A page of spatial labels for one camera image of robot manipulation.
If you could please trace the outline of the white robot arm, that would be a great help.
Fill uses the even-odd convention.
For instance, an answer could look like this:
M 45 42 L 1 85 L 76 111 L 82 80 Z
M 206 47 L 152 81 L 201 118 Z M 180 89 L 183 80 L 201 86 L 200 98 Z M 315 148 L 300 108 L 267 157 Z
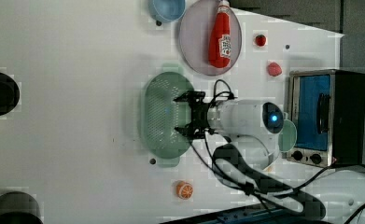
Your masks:
M 208 152 L 208 169 L 223 185 L 253 196 L 261 203 L 287 210 L 294 217 L 329 224 L 365 224 L 365 174 L 321 171 L 292 187 L 264 172 L 280 154 L 278 139 L 284 114 L 268 101 L 204 101 L 202 91 L 186 91 L 175 98 L 190 107 L 190 123 L 175 130 L 190 141 L 220 134 L 223 146 Z

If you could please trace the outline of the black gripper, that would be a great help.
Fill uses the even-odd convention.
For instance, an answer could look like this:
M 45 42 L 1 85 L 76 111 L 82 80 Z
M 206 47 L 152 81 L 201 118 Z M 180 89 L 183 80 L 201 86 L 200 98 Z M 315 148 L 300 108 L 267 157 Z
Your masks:
M 203 91 L 186 91 L 174 99 L 174 102 L 190 104 L 191 122 L 184 127 L 175 127 L 175 130 L 188 139 L 204 139 L 205 130 L 209 128 L 207 113 L 209 103 L 204 101 Z

